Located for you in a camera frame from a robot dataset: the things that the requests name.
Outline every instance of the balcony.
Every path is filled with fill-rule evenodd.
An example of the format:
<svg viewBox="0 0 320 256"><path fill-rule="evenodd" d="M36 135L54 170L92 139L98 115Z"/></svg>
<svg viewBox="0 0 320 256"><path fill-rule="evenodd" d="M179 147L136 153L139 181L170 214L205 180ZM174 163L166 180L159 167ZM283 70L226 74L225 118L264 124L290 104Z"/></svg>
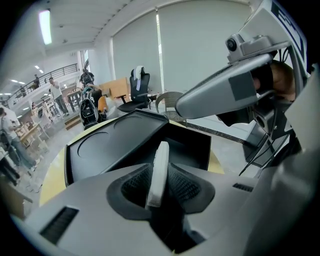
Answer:
<svg viewBox="0 0 320 256"><path fill-rule="evenodd" d="M39 86L34 81L24 85L22 89L17 90L7 100L3 101L2 104L8 106L9 109L15 110L16 107L26 103L28 99L36 96L43 91L48 91L50 87L49 78L53 78L55 81L62 82L70 78L76 78L80 76L78 71L78 65L72 64L61 67L49 73L46 73L39 77Z"/></svg>

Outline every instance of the yellow table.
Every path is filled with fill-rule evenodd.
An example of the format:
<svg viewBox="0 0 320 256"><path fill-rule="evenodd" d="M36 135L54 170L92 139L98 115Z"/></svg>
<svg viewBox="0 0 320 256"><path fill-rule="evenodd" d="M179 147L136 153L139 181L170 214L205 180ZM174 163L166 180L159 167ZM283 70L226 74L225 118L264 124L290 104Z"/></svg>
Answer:
<svg viewBox="0 0 320 256"><path fill-rule="evenodd" d="M104 126L105 124L111 122L114 119L110 119L107 121L104 121L102 123L99 123L95 126L90 127L89 129L81 132L76 137L73 138L72 141L68 143L70 145L71 143L81 139L82 137L86 136L87 134L91 133L92 131L100 128L101 126ZM170 124L184 127L183 125L170 121ZM42 184L42 190L40 194L40 200L39 200L39 206L42 206L47 201L49 201L51 198L62 192L66 189L65 185L65 149L61 149L59 154L55 157L55 159L52 161L48 172L46 173L46 176L44 178L43 184ZM209 165L208 165L208 171L218 174L224 174L224 171L215 156L215 154L211 151L210 152L210 158L209 158Z"/></svg>

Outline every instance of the roller blind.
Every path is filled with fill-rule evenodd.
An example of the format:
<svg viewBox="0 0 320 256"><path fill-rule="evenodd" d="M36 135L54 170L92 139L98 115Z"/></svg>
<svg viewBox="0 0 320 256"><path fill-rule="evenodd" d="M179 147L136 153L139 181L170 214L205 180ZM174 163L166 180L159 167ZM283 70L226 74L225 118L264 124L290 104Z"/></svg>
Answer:
<svg viewBox="0 0 320 256"><path fill-rule="evenodd" d="M158 10L164 89L185 92L227 65L225 40L244 25L248 5L187 1Z"/></svg>
<svg viewBox="0 0 320 256"><path fill-rule="evenodd" d="M117 79L131 76L136 66L150 73L149 89L161 92L156 12L135 20L113 37L113 61Z"/></svg>

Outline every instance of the fluorescent light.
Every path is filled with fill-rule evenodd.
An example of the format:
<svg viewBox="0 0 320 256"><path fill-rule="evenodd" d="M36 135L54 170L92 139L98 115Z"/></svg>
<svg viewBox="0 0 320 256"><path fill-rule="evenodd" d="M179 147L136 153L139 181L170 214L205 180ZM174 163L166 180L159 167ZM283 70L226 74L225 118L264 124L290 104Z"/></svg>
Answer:
<svg viewBox="0 0 320 256"><path fill-rule="evenodd" d="M43 42L45 45L52 43L50 32L50 11L44 10L39 13L39 22L42 33Z"/></svg>

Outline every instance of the wicker chair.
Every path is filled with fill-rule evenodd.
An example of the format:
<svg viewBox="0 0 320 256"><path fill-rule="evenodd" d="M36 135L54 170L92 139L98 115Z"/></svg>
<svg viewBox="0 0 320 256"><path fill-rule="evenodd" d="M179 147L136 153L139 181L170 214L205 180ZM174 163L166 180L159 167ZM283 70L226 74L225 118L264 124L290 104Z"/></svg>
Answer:
<svg viewBox="0 0 320 256"><path fill-rule="evenodd" d="M161 114L167 116L172 121L179 123L185 122L185 126L187 126L187 119L178 115L175 110L167 110L167 108L175 107L176 101L181 95L183 95L183 93L177 91L169 91L161 94L155 101L155 109L159 113L158 105L162 100L164 100L165 112L162 112Z"/></svg>

